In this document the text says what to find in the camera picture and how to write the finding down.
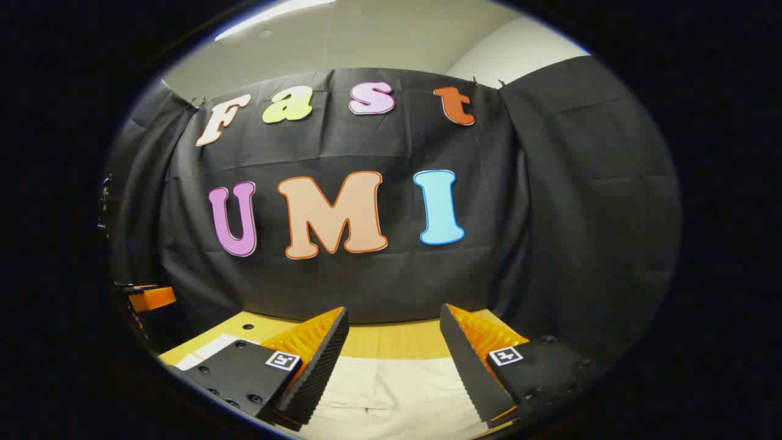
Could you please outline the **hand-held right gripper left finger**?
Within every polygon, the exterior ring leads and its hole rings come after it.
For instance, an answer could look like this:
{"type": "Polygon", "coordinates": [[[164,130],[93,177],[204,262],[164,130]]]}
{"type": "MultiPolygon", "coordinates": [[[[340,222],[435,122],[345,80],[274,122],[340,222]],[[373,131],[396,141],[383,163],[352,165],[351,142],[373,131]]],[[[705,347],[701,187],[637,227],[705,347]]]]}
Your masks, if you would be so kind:
{"type": "Polygon", "coordinates": [[[336,307],[262,343],[230,337],[215,353],[170,371],[223,406],[299,431],[320,403],[348,334],[347,308],[336,307]]]}

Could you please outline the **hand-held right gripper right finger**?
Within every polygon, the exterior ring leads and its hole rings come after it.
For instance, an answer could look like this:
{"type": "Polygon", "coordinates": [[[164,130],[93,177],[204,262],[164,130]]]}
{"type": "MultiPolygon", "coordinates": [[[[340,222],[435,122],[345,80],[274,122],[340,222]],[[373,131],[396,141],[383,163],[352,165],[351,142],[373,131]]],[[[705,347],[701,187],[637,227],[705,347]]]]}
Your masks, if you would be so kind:
{"type": "Polygon", "coordinates": [[[439,329],[467,395],[490,428],[542,420],[597,375],[592,359],[554,336],[522,337],[452,304],[442,305],[439,329]]]}

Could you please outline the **white jeans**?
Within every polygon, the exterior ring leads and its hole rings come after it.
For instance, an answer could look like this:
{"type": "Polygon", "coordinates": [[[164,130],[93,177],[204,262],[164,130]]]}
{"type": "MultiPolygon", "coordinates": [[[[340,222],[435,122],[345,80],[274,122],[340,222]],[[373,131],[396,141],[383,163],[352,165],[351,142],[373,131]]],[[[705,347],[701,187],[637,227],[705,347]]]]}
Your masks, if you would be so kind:
{"type": "Polygon", "coordinates": [[[436,322],[354,326],[304,440],[472,440],[489,431],[436,322]]]}

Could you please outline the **black backdrop cloth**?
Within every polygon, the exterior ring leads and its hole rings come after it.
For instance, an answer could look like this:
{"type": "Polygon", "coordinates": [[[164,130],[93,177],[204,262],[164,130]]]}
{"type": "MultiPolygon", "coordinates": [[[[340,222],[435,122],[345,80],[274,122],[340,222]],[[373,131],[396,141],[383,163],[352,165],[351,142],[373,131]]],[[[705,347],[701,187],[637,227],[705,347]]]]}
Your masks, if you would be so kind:
{"type": "Polygon", "coordinates": [[[196,108],[158,81],[115,137],[106,231],[118,295],[166,351],[240,312],[351,324],[487,309],[601,365],[667,292],[681,198],[650,112],[581,56],[505,87],[316,70],[196,108]]]}

